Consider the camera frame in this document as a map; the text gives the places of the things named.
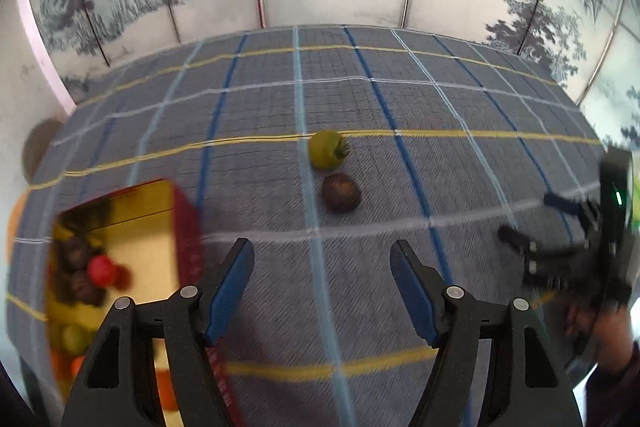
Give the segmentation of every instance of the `person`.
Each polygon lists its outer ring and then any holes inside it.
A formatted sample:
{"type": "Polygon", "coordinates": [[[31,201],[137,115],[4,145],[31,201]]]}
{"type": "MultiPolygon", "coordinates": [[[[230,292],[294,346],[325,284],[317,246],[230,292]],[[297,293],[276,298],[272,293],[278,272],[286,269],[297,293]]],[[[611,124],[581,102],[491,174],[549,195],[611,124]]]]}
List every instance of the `person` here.
{"type": "Polygon", "coordinates": [[[628,307],[596,314],[572,305],[566,333],[589,332],[597,367],[587,381],[586,427],[640,426],[640,351],[628,307]]]}

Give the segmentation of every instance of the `human hand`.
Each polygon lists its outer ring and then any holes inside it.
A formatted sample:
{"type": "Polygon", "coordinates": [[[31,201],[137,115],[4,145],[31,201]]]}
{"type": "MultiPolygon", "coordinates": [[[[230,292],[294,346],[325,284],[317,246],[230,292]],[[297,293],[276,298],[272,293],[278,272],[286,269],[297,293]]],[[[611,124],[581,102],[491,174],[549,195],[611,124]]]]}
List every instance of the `human hand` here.
{"type": "Polygon", "coordinates": [[[627,307],[617,310],[603,310],[596,319],[596,313],[571,305],[566,318],[566,334],[577,331],[591,334],[598,342],[596,361],[607,373],[616,374],[630,362],[634,352],[634,337],[631,329],[631,314],[627,307]]]}

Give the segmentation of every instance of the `blue stripe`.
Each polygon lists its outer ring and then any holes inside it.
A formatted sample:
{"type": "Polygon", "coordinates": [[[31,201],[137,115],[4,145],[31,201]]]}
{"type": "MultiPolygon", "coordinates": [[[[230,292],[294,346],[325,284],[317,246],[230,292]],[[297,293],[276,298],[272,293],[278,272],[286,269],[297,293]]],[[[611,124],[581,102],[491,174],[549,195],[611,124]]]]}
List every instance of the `blue stripe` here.
{"type": "MultiPolygon", "coordinates": [[[[504,61],[505,61],[508,65],[510,65],[510,67],[511,67],[511,68],[513,68],[513,70],[516,70],[516,71],[517,71],[517,69],[516,69],[516,68],[515,68],[515,67],[514,67],[514,66],[513,66],[513,65],[512,65],[508,60],[507,60],[507,58],[506,58],[506,57],[502,57],[502,58],[504,59],[504,61]]],[[[529,79],[528,79],[526,76],[524,76],[523,74],[521,74],[520,76],[522,77],[522,79],[523,79],[527,84],[529,84],[529,87],[530,87],[531,89],[533,89],[533,92],[535,92],[535,93],[536,93],[536,95],[538,96],[538,98],[540,98],[540,99],[542,99],[542,100],[545,100],[545,98],[544,98],[544,97],[543,97],[543,96],[538,92],[538,90],[536,89],[536,87],[533,85],[533,84],[534,84],[534,82],[529,82],[529,79]]],[[[551,114],[552,114],[554,117],[556,117],[556,120],[558,120],[558,121],[559,121],[560,125],[562,125],[562,127],[564,127],[564,131],[566,132],[567,136],[570,136],[570,135],[571,135],[571,131],[569,131],[569,128],[566,126],[566,124],[565,124],[562,120],[560,120],[560,117],[559,117],[559,116],[556,114],[556,112],[554,111],[553,106],[552,106],[552,105],[547,105],[546,107],[548,108],[548,110],[549,110],[549,111],[551,111],[551,114]]]]}
{"type": "MultiPolygon", "coordinates": [[[[246,42],[247,35],[243,35],[240,39],[240,43],[238,44],[238,48],[236,49],[235,56],[229,65],[229,69],[226,72],[225,84],[222,86],[223,89],[228,89],[231,85],[231,79],[234,76],[234,71],[236,70],[236,66],[238,64],[238,54],[242,52],[242,48],[244,47],[244,43],[246,42]]],[[[213,137],[216,135],[216,131],[218,130],[218,122],[220,121],[220,114],[222,113],[222,108],[225,105],[226,100],[226,90],[220,93],[220,97],[216,102],[216,107],[213,109],[213,113],[211,114],[211,121],[209,122],[209,128],[207,129],[207,140],[213,140],[213,137]]],[[[210,147],[202,148],[202,156],[200,161],[200,177],[198,179],[198,190],[196,193],[196,208],[200,217],[202,218],[204,213],[204,193],[207,187],[207,175],[209,174],[209,156],[210,147]]]]}
{"type": "MultiPolygon", "coordinates": [[[[307,134],[305,95],[302,83],[302,65],[300,61],[300,36],[298,28],[293,28],[293,73],[295,111],[296,111],[296,132],[307,134]]],[[[316,203],[316,184],[311,172],[308,148],[306,140],[298,140],[298,162],[300,163],[300,177],[302,178],[302,193],[305,203],[305,225],[308,229],[317,230],[320,227],[318,218],[318,205],[316,203]]],[[[319,237],[312,237],[309,240],[309,254],[311,261],[311,275],[318,311],[318,324],[324,351],[330,363],[337,368],[332,375],[332,387],[337,405],[338,419],[340,425],[344,427],[355,427],[357,425],[353,402],[347,379],[342,371],[342,354],[340,344],[335,331],[334,312],[331,304],[331,293],[326,275],[326,265],[324,263],[324,248],[319,237]]]]}
{"type": "MultiPolygon", "coordinates": [[[[196,56],[201,46],[202,41],[198,42],[196,47],[194,47],[193,51],[189,54],[189,56],[182,64],[180,71],[178,71],[178,73],[175,75],[174,81],[171,83],[171,86],[169,86],[169,89],[166,90],[164,99],[162,99],[162,105],[158,107],[158,110],[156,110],[156,112],[154,113],[153,117],[151,118],[151,122],[149,122],[149,126],[146,128],[145,134],[143,134],[142,138],[138,142],[136,156],[140,157],[146,154],[146,148],[149,146],[149,140],[151,139],[152,134],[158,128],[158,123],[160,121],[160,118],[162,118],[162,115],[164,114],[164,108],[166,107],[166,104],[174,97],[174,92],[176,89],[178,89],[178,86],[184,78],[184,74],[187,72],[187,67],[193,60],[193,57],[196,56]]],[[[136,183],[136,181],[138,180],[139,172],[140,162],[136,161],[135,163],[133,163],[133,165],[131,166],[131,170],[129,171],[129,177],[127,178],[127,187],[131,187],[136,183]]]]}
{"type": "Polygon", "coordinates": [[[436,84],[435,79],[433,78],[431,73],[427,70],[425,65],[420,60],[418,60],[418,58],[415,56],[415,53],[411,51],[409,46],[406,45],[406,43],[402,40],[400,35],[398,35],[398,33],[393,28],[391,28],[391,33],[398,40],[398,42],[400,42],[400,45],[408,51],[409,55],[414,60],[415,64],[418,66],[418,68],[420,68],[420,71],[422,71],[422,73],[424,73],[424,76],[426,76],[429,79],[430,83],[433,84],[435,90],[440,95],[442,101],[445,103],[445,105],[449,109],[449,112],[453,115],[453,117],[456,120],[458,120],[458,123],[466,133],[466,139],[468,140],[469,145],[471,146],[471,149],[473,149],[474,152],[476,153],[476,156],[478,157],[478,161],[480,162],[480,164],[482,165],[482,168],[486,172],[486,175],[489,178],[489,181],[491,181],[491,184],[494,186],[495,193],[498,197],[498,200],[500,201],[500,205],[505,209],[505,213],[507,214],[507,218],[509,219],[509,222],[511,223],[512,226],[517,227],[518,223],[515,217],[513,216],[513,213],[511,212],[509,203],[507,202],[507,197],[505,196],[504,191],[500,186],[500,182],[498,181],[498,178],[495,176],[495,172],[489,165],[489,162],[484,157],[484,154],[482,153],[475,138],[473,138],[473,136],[471,135],[471,131],[469,130],[469,126],[466,124],[465,119],[462,118],[462,116],[456,111],[456,108],[453,107],[452,103],[450,102],[449,98],[444,93],[442,88],[436,84]]]}
{"type": "MultiPolygon", "coordinates": [[[[343,27],[344,32],[349,39],[356,55],[358,55],[358,60],[362,65],[362,69],[365,71],[367,78],[369,79],[369,83],[373,92],[378,99],[378,103],[380,104],[380,108],[382,109],[383,114],[386,118],[386,123],[392,131],[398,130],[396,127],[396,121],[394,120],[393,115],[391,115],[391,111],[386,105],[385,99],[380,92],[380,88],[377,83],[373,82],[373,75],[371,74],[371,70],[369,69],[369,65],[367,61],[362,56],[362,52],[358,49],[356,45],[356,41],[353,39],[353,35],[347,28],[347,26],[343,27]]],[[[409,151],[406,149],[404,145],[404,140],[398,134],[394,135],[394,139],[396,140],[396,146],[398,146],[398,150],[400,152],[400,156],[402,157],[402,161],[404,163],[404,167],[406,168],[407,174],[409,174],[409,178],[411,179],[411,183],[414,187],[414,192],[416,197],[418,198],[418,202],[420,203],[420,209],[422,211],[422,215],[429,219],[431,217],[431,209],[429,206],[429,200],[427,198],[427,194],[422,188],[422,184],[418,178],[418,174],[415,171],[414,164],[411,161],[411,156],[409,155],[409,151]]],[[[453,277],[451,276],[451,269],[449,268],[449,263],[447,262],[447,255],[445,254],[444,247],[442,245],[442,240],[440,239],[440,233],[434,227],[429,227],[429,235],[431,236],[431,242],[433,243],[433,248],[436,251],[436,256],[438,258],[438,263],[440,264],[440,271],[442,272],[442,278],[447,284],[453,284],[453,277]]]]}
{"type": "MultiPolygon", "coordinates": [[[[469,68],[467,68],[466,64],[462,60],[459,60],[453,53],[451,53],[451,50],[449,48],[447,48],[447,46],[444,44],[444,42],[442,42],[435,35],[433,36],[433,38],[436,39],[438,44],[440,44],[443,47],[443,49],[449,55],[454,57],[454,60],[460,65],[460,67],[463,68],[463,70],[465,70],[471,76],[472,79],[474,79],[476,81],[476,84],[478,84],[478,86],[484,87],[484,85],[482,85],[482,82],[480,82],[480,80],[478,80],[478,78],[471,72],[471,70],[469,70],[469,68]]],[[[498,102],[495,100],[495,98],[492,97],[491,93],[488,92],[488,91],[485,91],[484,93],[485,93],[485,95],[487,95],[487,97],[489,97],[489,100],[491,100],[491,102],[494,104],[495,108],[502,115],[504,120],[509,124],[511,129],[513,129],[515,132],[518,132],[516,126],[513,124],[513,122],[507,116],[507,114],[502,110],[502,108],[500,107],[500,104],[498,104],[498,102]]],[[[542,167],[540,166],[538,161],[534,158],[533,154],[531,153],[531,151],[530,151],[529,147],[527,146],[527,144],[525,143],[525,141],[522,138],[518,138],[518,141],[522,145],[524,151],[527,153],[527,156],[529,156],[531,162],[533,163],[533,165],[535,166],[536,170],[538,171],[538,174],[540,174],[540,178],[544,182],[544,184],[546,186],[546,190],[548,190],[548,192],[553,192],[553,189],[551,188],[551,184],[549,183],[549,180],[546,178],[546,175],[545,175],[544,171],[542,170],[542,167]]],[[[570,239],[572,239],[573,238],[573,234],[571,233],[571,228],[569,227],[569,223],[567,222],[566,218],[564,217],[564,214],[560,213],[560,217],[562,218],[562,223],[564,224],[564,229],[566,230],[567,235],[569,236],[570,239]]]]}

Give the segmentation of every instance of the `metal screw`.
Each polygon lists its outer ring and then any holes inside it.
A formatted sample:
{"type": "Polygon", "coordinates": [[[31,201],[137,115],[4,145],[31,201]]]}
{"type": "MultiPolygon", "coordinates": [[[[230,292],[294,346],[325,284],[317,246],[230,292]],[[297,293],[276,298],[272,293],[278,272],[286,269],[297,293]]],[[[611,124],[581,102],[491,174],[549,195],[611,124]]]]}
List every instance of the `metal screw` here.
{"type": "Polygon", "coordinates": [[[117,310],[123,310],[125,308],[128,308],[130,304],[131,304],[131,299],[129,299],[129,297],[119,297],[113,303],[113,305],[117,310]]]}
{"type": "Polygon", "coordinates": [[[529,303],[525,299],[514,299],[513,306],[521,312],[525,312],[529,309],[529,303]]]}
{"type": "Polygon", "coordinates": [[[191,285],[185,286],[180,290],[180,295],[185,299],[190,299],[191,297],[195,296],[196,293],[198,293],[198,289],[196,288],[196,286],[191,285]]]}
{"type": "Polygon", "coordinates": [[[465,291],[458,286],[449,286],[447,288],[447,295],[452,299],[462,299],[464,294],[465,294],[465,291]]]}

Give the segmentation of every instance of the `red tomato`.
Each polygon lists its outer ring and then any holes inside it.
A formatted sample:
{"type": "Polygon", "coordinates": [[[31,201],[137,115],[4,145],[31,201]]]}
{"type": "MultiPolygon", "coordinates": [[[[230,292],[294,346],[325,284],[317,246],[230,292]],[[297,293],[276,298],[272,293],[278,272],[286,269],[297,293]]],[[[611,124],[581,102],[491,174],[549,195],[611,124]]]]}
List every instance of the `red tomato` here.
{"type": "Polygon", "coordinates": [[[89,261],[86,274],[99,288],[113,286],[116,280],[116,267],[106,254],[96,255],[89,261]]]}

